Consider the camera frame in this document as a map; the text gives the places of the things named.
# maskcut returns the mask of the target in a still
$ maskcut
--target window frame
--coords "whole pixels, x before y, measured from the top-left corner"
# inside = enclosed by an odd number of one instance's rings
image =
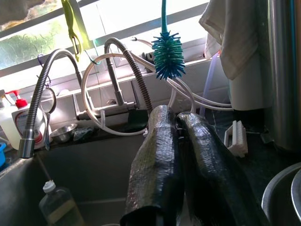
[[[80,29],[83,31],[83,34],[87,36],[88,43],[87,43],[87,46],[85,46],[84,48],[87,48],[88,50],[93,49],[94,44],[93,44],[93,41],[88,38],[87,31],[86,31],[85,25],[84,25],[84,21],[81,16],[80,8],[83,6],[89,5],[91,3],[97,2],[97,1],[98,0],[81,0],[81,1],[77,2],[76,0],[70,0],[71,5],[73,6],[73,9],[74,9],[74,14],[78,18],[78,20],[77,20],[78,25],[79,25]],[[185,20],[185,19],[189,19],[194,16],[199,16],[205,11],[207,4],[208,4],[207,2],[202,3],[198,6],[167,15],[167,22],[168,22],[168,24],[173,24],[173,23]],[[30,28],[32,26],[41,24],[47,20],[56,18],[61,15],[63,15],[63,8],[56,9],[43,16],[37,17],[33,20],[26,21],[22,24],[19,24],[17,26],[14,26],[12,28],[4,30],[4,31],[0,32],[0,40],[5,37],[8,37],[14,33],[20,32],[26,28]],[[147,32],[149,30],[153,30],[153,29],[160,28],[160,27],[161,27],[161,18],[159,17],[159,18],[153,19],[151,21],[144,22],[144,23],[123,29],[121,31],[113,32],[110,34],[106,34],[102,37],[98,37],[95,39],[95,42],[97,43],[96,47],[104,45],[105,41],[110,37],[124,39],[124,38],[130,37],[130,36],[135,36],[136,34]],[[191,48],[191,47],[201,46],[202,48],[204,48],[205,42],[206,42],[206,39],[200,38],[197,40],[192,40],[192,41],[183,43],[182,47],[183,47],[184,54],[189,55],[189,56],[196,54],[196,53],[194,53],[196,51],[196,48]],[[74,49],[73,49],[72,45],[66,49],[74,54]],[[46,61],[48,56],[49,56],[49,54],[42,56],[41,60]],[[115,63],[116,67],[121,67],[126,64],[126,61],[124,59],[116,57],[116,58],[114,58],[114,63]],[[11,67],[7,67],[7,68],[0,70],[0,77],[10,75],[13,73],[17,73],[17,72],[20,72],[20,71],[23,71],[23,70],[26,70],[28,68],[35,67],[38,65],[39,65],[39,63],[38,63],[37,59],[32,59],[32,60],[17,64],[17,65],[13,65]]]

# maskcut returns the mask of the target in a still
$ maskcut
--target faucet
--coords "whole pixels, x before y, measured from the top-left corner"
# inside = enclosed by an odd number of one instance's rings
[[[44,88],[44,85],[46,82],[46,78],[49,74],[51,65],[59,56],[66,56],[71,60],[73,66],[75,68],[75,74],[79,81],[79,85],[81,86],[82,74],[79,71],[78,65],[77,65],[76,60],[74,59],[72,53],[65,49],[54,50],[48,56],[44,66],[43,66],[43,69],[40,73],[36,87],[34,89],[31,105],[30,105],[27,120],[26,120],[25,130],[23,132],[23,137],[20,140],[20,145],[19,145],[19,150],[18,150],[18,156],[20,158],[28,159],[28,158],[33,157],[33,150],[34,150],[34,144],[35,144],[33,130],[34,130],[34,124],[35,124],[35,120],[36,120],[37,110],[38,110],[38,107],[39,107],[39,104],[41,101],[42,91],[43,91],[43,88]],[[87,98],[88,98],[89,105],[92,107],[93,106],[92,101],[88,94],[87,94]]]
[[[132,57],[131,52],[129,50],[127,50],[126,46],[120,40],[118,40],[116,38],[109,38],[105,42],[105,45],[104,45],[105,53],[109,53],[111,44],[115,44],[122,51],[126,60],[128,61],[129,65],[130,65],[131,69],[133,70],[133,73],[136,77],[140,92],[142,94],[142,97],[143,97],[145,105],[146,105],[146,109],[150,113],[152,111],[151,100],[150,100],[147,88],[144,84],[140,69],[139,69],[137,63],[135,62],[134,58]],[[65,49],[54,50],[48,56],[44,66],[43,66],[43,69],[41,71],[41,74],[39,76],[39,79],[38,79],[38,82],[34,89],[34,92],[33,92],[32,102],[31,102],[31,105],[29,108],[26,125],[25,125],[25,130],[23,132],[23,137],[20,140],[20,145],[19,145],[19,150],[18,150],[18,156],[20,158],[28,159],[28,158],[33,157],[33,150],[34,150],[34,144],[35,144],[33,130],[34,130],[34,124],[35,124],[35,120],[36,120],[37,110],[38,110],[38,107],[39,107],[39,104],[41,101],[42,91],[44,88],[44,84],[46,82],[46,78],[48,77],[51,65],[60,55],[68,57],[71,60],[73,66],[75,68],[75,74],[79,81],[79,85],[81,86],[82,74],[79,71],[76,60],[74,59],[72,53]],[[110,106],[94,108],[91,97],[87,93],[88,104],[89,104],[90,108],[93,110],[96,118],[101,117],[102,111],[106,111],[106,115],[110,116],[110,115],[126,113],[130,110],[137,108],[137,104],[135,102],[125,102],[124,101],[124,98],[123,98],[122,92],[119,88],[118,80],[117,80],[117,77],[116,77],[116,74],[115,74],[115,71],[113,68],[112,61],[110,58],[107,58],[106,62],[107,62],[107,66],[108,66],[110,79],[111,79],[111,82],[112,82],[112,85],[113,85],[113,88],[115,91],[115,97],[116,97],[117,103],[114,105],[110,105]],[[133,91],[134,91],[135,99],[138,102],[138,99],[135,95],[135,90],[133,89]],[[75,95],[73,95],[72,97],[73,97],[74,110],[75,110],[75,115],[76,115],[77,120],[88,120],[89,117],[87,115],[87,112],[86,111],[80,112]]]

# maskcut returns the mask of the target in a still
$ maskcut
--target spiral metal hose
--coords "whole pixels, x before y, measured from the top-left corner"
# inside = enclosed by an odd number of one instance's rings
[[[130,64],[130,67],[132,68],[134,75],[137,79],[139,89],[142,93],[142,96],[143,96],[143,99],[144,99],[144,102],[146,105],[146,109],[150,114],[152,111],[151,99],[150,99],[149,93],[147,91],[147,88],[145,86],[145,83],[143,81],[141,71],[140,71],[136,61],[134,60],[131,52],[127,50],[127,47],[125,46],[125,44],[123,44],[119,39],[109,38],[104,44],[104,53],[109,53],[111,44],[116,45],[121,50],[122,54],[125,56],[126,60]],[[106,62],[107,62],[108,71],[109,71],[110,76],[112,76],[112,75],[115,76],[115,72],[114,72],[114,68],[113,68],[111,59],[107,58]]]
[[[59,55],[67,56],[72,61],[73,66],[74,66],[75,71],[76,71],[76,74],[79,73],[77,63],[76,63],[75,59],[73,58],[72,54],[69,51],[67,51],[65,49],[57,49],[49,55],[49,57],[47,58],[44,66],[43,66],[43,69],[41,71],[38,82],[37,82],[36,87],[35,87],[34,92],[33,92],[32,101],[31,101],[30,108],[29,108],[29,111],[28,111],[28,116],[27,116],[27,120],[26,120],[25,129],[33,129],[33,127],[34,127],[38,107],[39,107],[39,104],[40,104],[40,101],[41,101],[42,92],[43,92],[43,89],[44,89],[44,85],[45,85],[47,76],[49,74],[49,70],[51,68],[52,63],[55,61],[55,59]]]
[[[82,79],[81,73],[79,72],[76,60],[74,59],[72,54],[65,49],[57,49],[57,50],[53,51],[48,56],[44,66],[43,66],[43,69],[41,71],[38,82],[37,82],[36,87],[33,92],[31,105],[30,105],[30,108],[28,111],[28,116],[26,119],[25,130],[23,132],[23,137],[20,140],[20,145],[19,145],[19,150],[18,150],[18,155],[20,158],[27,159],[27,158],[33,157],[33,149],[34,149],[34,143],[35,143],[33,130],[34,130],[34,124],[36,121],[38,107],[39,107],[39,104],[41,101],[43,88],[44,88],[47,76],[49,74],[51,65],[57,59],[57,57],[59,55],[66,56],[71,60],[73,66],[75,68],[75,73],[78,78],[79,84],[81,84],[81,79]]]

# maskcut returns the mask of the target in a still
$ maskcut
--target liquid bottle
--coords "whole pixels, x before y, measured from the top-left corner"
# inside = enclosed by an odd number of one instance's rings
[[[19,149],[21,135],[15,126],[15,122],[11,114],[17,110],[18,108],[16,106],[11,106],[10,102],[6,100],[4,90],[0,90],[0,126],[10,144],[16,150]]]
[[[23,132],[25,130],[25,125],[26,125],[26,120],[27,120],[30,105],[27,104],[27,101],[25,99],[23,99],[19,96],[18,90],[13,90],[6,94],[10,94],[10,93],[15,94],[15,96],[17,97],[16,106],[18,109],[16,111],[12,112],[12,118],[14,120],[15,127],[16,127],[16,129],[20,135],[20,139],[21,139],[21,136],[23,135]],[[41,148],[44,146],[45,127],[46,127],[45,114],[42,112],[41,109],[38,108],[37,114],[36,114],[36,121],[34,124],[34,130],[33,130],[34,142],[35,142],[34,149],[38,149],[38,148]]]
[[[45,183],[43,190],[46,195],[40,201],[39,208],[49,226],[85,225],[79,209],[67,188],[56,187],[53,180],[50,180]]]

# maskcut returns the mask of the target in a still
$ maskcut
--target faucet spout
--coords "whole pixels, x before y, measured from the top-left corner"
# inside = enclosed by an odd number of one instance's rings
[[[27,120],[26,120],[25,130],[23,133],[23,137],[20,140],[20,145],[19,145],[19,150],[18,150],[18,156],[20,158],[28,159],[28,158],[33,157],[33,150],[34,150],[33,130],[34,130],[34,124],[35,124],[35,120],[36,120],[38,107],[39,107],[39,104],[41,101],[42,91],[43,91],[43,88],[44,88],[44,85],[46,82],[46,78],[49,74],[52,63],[59,56],[62,56],[62,55],[65,57],[68,57],[71,60],[73,66],[75,68],[75,74],[79,81],[79,86],[81,86],[82,75],[81,75],[81,72],[79,71],[78,65],[77,65],[76,60],[74,59],[72,53],[65,49],[54,50],[48,56],[44,66],[43,66],[43,69],[40,73],[36,87],[34,89],[31,105],[30,105]]]

